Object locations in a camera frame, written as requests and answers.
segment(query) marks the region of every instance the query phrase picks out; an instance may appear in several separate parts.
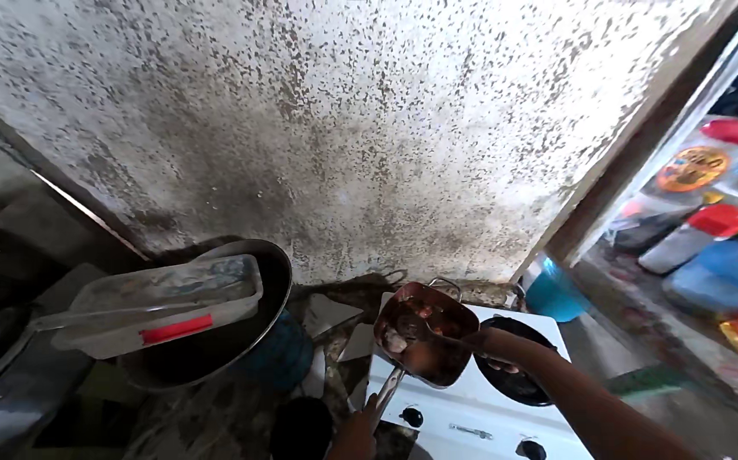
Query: shelf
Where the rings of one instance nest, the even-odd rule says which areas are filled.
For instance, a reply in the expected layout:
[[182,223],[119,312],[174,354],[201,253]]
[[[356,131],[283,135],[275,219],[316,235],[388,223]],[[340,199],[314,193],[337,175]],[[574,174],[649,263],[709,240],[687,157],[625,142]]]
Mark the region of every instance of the shelf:
[[593,305],[591,316],[624,346],[669,365],[738,411],[738,354],[713,322],[674,307],[662,278],[635,260],[600,241],[568,273]]

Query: frying pan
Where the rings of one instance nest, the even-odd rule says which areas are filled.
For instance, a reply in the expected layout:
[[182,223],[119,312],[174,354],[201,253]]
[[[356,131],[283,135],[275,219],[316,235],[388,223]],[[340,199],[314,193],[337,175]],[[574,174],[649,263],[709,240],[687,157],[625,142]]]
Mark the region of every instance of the frying pan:
[[[437,280],[445,281],[456,288],[457,299],[432,288],[431,286]],[[378,402],[372,420],[373,430],[380,422],[380,417],[406,373],[417,376],[437,388],[446,388],[457,381],[471,359],[471,352],[458,345],[446,343],[442,340],[433,341],[430,345],[439,366],[432,371],[417,372],[404,364],[403,355],[405,350],[402,353],[389,350],[384,338],[385,331],[389,326],[394,327],[396,325],[396,321],[401,314],[411,313],[412,310],[409,306],[411,303],[406,302],[411,300],[421,302],[422,305],[433,309],[434,313],[426,320],[432,328],[450,325],[451,327],[446,329],[451,329],[451,334],[457,339],[479,331],[479,319],[477,319],[474,312],[460,303],[462,290],[453,281],[444,277],[435,277],[427,286],[419,282],[409,282],[398,289],[394,296],[386,302],[380,310],[377,320],[374,321],[374,343],[392,360],[395,367],[378,394]]]

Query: sticker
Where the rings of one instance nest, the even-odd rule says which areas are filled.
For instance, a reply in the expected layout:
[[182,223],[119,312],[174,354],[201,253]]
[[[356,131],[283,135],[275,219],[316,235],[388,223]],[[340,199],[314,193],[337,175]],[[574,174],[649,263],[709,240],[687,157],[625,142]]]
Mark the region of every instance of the sticker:
[[691,147],[661,168],[656,183],[668,192],[689,192],[711,183],[729,168],[729,155],[720,148]]

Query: blue container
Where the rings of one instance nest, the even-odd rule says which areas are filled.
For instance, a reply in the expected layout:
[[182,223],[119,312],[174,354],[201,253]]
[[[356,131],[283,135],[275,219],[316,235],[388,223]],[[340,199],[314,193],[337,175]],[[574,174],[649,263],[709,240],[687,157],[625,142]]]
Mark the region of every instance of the blue container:
[[551,259],[542,262],[542,273],[525,293],[525,302],[532,313],[549,316],[557,322],[575,319],[590,305]]
[[664,281],[664,292],[678,305],[715,313],[738,310],[738,241],[718,241]]
[[292,390],[313,363],[313,340],[292,315],[281,311],[272,329],[232,368],[279,391]]

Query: stained wall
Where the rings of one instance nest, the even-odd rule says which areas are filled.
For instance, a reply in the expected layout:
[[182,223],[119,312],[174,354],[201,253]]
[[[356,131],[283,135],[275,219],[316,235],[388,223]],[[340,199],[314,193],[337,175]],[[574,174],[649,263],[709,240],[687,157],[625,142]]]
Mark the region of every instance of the stained wall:
[[732,3],[0,0],[0,117],[152,254],[504,281]]

